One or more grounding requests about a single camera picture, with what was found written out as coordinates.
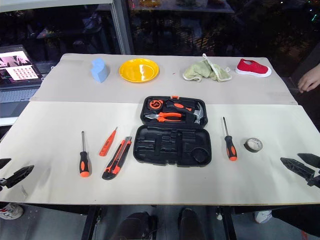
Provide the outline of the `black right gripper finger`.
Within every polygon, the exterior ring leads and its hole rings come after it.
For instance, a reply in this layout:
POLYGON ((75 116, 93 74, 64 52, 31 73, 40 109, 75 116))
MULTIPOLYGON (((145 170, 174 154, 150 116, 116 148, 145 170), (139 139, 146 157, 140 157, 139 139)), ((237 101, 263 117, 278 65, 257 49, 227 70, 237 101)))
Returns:
POLYGON ((308 186, 316 186, 317 188, 320 187, 320 176, 318 175, 315 177, 315 171, 313 169, 293 158, 281 157, 280 160, 287 169, 305 179, 308 186))
POLYGON ((320 168, 320 157, 312 153, 298 153, 297 154, 305 163, 320 168))

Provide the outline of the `bystander bare hand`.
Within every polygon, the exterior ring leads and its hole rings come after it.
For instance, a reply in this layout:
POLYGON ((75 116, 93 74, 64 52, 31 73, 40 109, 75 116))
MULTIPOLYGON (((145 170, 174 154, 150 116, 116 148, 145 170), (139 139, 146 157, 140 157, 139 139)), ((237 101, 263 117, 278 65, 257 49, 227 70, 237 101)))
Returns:
POLYGON ((320 65, 318 64, 298 81, 297 87, 300 93, 309 92, 320 84, 320 65))

